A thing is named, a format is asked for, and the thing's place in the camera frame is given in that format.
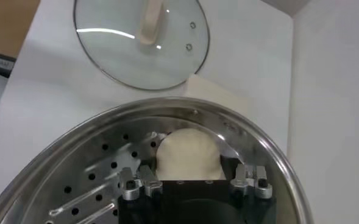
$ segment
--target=dough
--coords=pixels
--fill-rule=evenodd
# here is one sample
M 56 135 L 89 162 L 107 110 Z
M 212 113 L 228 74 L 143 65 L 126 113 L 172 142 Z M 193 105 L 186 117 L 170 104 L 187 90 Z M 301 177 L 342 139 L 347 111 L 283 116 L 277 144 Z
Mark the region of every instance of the dough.
M 225 179 L 216 142 L 197 129 L 184 128 L 168 135 L 156 159 L 159 180 Z

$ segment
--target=pot lid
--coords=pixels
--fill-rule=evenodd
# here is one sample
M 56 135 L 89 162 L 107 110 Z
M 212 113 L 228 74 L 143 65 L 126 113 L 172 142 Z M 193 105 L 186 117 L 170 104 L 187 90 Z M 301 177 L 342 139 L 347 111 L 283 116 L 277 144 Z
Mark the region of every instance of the pot lid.
M 136 88 L 176 86 L 198 72 L 208 52 L 197 0 L 76 0 L 74 22 L 93 63 Z

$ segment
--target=screw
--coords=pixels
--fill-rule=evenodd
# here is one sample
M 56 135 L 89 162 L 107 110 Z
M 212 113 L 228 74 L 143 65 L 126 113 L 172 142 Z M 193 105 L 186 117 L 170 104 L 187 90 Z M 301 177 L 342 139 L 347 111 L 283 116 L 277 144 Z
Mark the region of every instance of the screw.
M 187 50 L 187 51 L 193 50 L 193 45 L 191 45 L 191 44 L 186 44 L 186 50 Z
M 126 182 L 126 189 L 132 190 L 136 188 L 136 182 L 134 180 L 129 180 Z
M 269 185 L 266 179 L 261 178 L 258 180 L 258 187 L 266 188 Z
M 192 28 L 192 29 L 195 29 L 197 26 L 196 26 L 196 23 L 195 22 L 191 22 L 190 23 L 190 27 Z

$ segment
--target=metal bracket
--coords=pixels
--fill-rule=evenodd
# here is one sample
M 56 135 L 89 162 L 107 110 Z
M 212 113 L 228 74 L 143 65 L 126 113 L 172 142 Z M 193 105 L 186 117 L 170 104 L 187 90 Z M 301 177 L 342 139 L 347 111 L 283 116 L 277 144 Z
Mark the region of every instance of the metal bracket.
M 272 197 L 272 185 L 268 183 L 264 166 L 239 164 L 236 168 L 235 179 L 230 181 L 232 192 L 240 191 L 243 196 L 255 194 L 257 198 L 269 199 Z
M 140 178 L 143 180 L 145 194 L 148 197 L 152 197 L 156 192 L 163 193 L 163 183 L 155 177 L 149 166 L 140 167 Z
M 125 167 L 120 171 L 119 184 L 124 200 L 132 201 L 139 198 L 140 187 L 143 184 L 138 179 L 134 180 L 132 170 L 129 167 Z

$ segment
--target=wooden surface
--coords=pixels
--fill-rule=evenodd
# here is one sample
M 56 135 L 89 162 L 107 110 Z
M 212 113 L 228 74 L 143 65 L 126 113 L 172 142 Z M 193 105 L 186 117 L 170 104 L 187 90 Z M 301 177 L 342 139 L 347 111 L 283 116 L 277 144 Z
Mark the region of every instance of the wooden surface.
M 40 0 L 0 0 L 0 54 L 17 57 Z

